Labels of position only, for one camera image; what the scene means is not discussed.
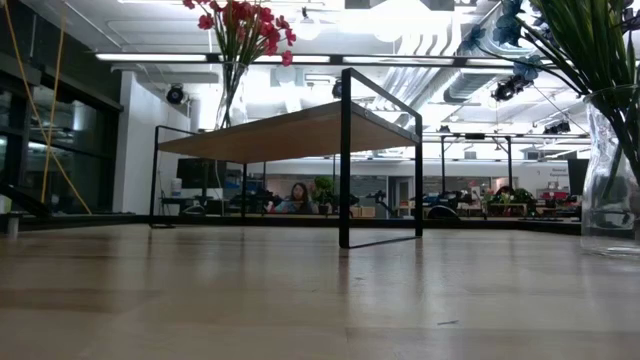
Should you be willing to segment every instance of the yellow cable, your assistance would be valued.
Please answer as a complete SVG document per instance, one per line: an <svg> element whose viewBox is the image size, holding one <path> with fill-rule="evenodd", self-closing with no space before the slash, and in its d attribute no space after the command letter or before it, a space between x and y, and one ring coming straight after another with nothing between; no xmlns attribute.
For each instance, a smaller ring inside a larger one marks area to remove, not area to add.
<svg viewBox="0 0 640 360"><path fill-rule="evenodd" d="M51 146L51 142L47 138L47 134L44 132L44 127L42 126L42 121L40 120L40 115L38 114L38 109L36 108L36 104L33 101L33 96L31 95L31 89L29 88L29 83L27 82L27 76L25 75L25 72L24 72L24 66L22 65L22 59L20 57L20 51L18 50L18 41L16 40L16 33L13 30L13 23L11 22L11 13L9 12L9 2L8 1L5 2L5 4L4 4L4 12L5 12L6 17L7 17L7 24L9 25L9 33L11 34L11 40L13 41L13 50L16 53L16 60L18 60L18 67L20 68L20 74L22 75L22 82L24 83L24 87L25 87L25 90L27 92L27 97L29 98L29 103L31 104L31 109L33 110L33 114L36 116L36 120L38 121L38 125L40 127L40 132L42 133L42 137L44 137L44 140L47 143L47 146ZM73 186L73 183L71 182L71 180L67 176L67 173L62 168L62 164L60 164L60 160L58 160L58 157L56 156L56 154L52 152L51 156L53 157L53 160L58 165L58 168L60 169L60 172L62 173L62 176L64 176L65 180L69 184L69 187L71 187L71 190L73 191L73 193L76 195L78 200L80 200L80 202L82 203L82 206L84 206L84 208L87 211L87 213L89 215L91 215L91 210L89 210L89 207L87 206L87 204L84 202L84 200L82 199L80 194L78 194L78 191L76 190L76 187Z"/></svg>
<svg viewBox="0 0 640 360"><path fill-rule="evenodd" d="M49 173L49 157L51 156L51 133L53 132L53 121L56 113L56 99L58 98L58 83L60 82L60 63L62 60L62 46L64 44L64 29L67 24L66 6L62 7L60 12L60 42L58 44L58 59L56 60L56 77L53 80L53 101L51 102L51 116L49 117L49 133L47 134L47 158L44 162L44 176L42 177L42 194L40 202L44 204L44 197L47 192L47 174Z"/></svg>

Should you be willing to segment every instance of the glass vase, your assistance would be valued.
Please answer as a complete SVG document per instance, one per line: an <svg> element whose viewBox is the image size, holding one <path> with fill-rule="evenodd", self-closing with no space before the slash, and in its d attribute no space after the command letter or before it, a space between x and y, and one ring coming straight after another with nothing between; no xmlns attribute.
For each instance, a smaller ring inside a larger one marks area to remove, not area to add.
<svg viewBox="0 0 640 360"><path fill-rule="evenodd" d="M640 189L636 86L585 98L591 157L582 198L582 248L600 255L640 259Z"/></svg>
<svg viewBox="0 0 640 360"><path fill-rule="evenodd" d="M247 66L240 63L222 64L222 97L218 106L215 130L248 121L247 106L243 99L247 69Z"/></svg>

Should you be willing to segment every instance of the wooden floor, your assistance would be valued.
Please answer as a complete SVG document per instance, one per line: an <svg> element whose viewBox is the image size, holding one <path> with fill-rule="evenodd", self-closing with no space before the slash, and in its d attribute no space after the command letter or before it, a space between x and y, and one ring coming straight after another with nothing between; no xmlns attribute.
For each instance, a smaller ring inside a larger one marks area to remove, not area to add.
<svg viewBox="0 0 640 360"><path fill-rule="evenodd" d="M0 239L0 359L640 358L640 262L529 232L351 251L336 237L131 225Z"/></svg>

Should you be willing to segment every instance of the monitor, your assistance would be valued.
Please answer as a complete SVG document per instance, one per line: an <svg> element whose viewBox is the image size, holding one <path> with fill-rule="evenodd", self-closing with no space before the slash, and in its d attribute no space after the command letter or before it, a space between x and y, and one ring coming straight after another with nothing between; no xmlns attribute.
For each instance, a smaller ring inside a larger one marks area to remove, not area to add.
<svg viewBox="0 0 640 360"><path fill-rule="evenodd" d="M569 190L571 195L582 195L589 159L569 159Z"/></svg>
<svg viewBox="0 0 640 360"><path fill-rule="evenodd" d="M224 161L217 161L218 175L216 176L216 160L208 159L178 159L178 174L177 177L182 179L183 189L202 189L206 188L222 188L223 186L218 183L224 184L225 173L227 171L227 163ZM207 186L204 185L205 179L205 166L208 165L207 171Z"/></svg>

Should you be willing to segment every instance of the person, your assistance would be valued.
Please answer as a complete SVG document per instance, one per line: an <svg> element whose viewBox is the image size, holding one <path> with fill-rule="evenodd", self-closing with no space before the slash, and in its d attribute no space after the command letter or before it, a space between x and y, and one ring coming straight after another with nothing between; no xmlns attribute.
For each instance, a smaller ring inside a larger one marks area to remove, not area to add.
<svg viewBox="0 0 640 360"><path fill-rule="evenodd" d="M291 196L270 212L282 214L317 214L318 206L309 198L309 191L303 183L296 183L291 188Z"/></svg>

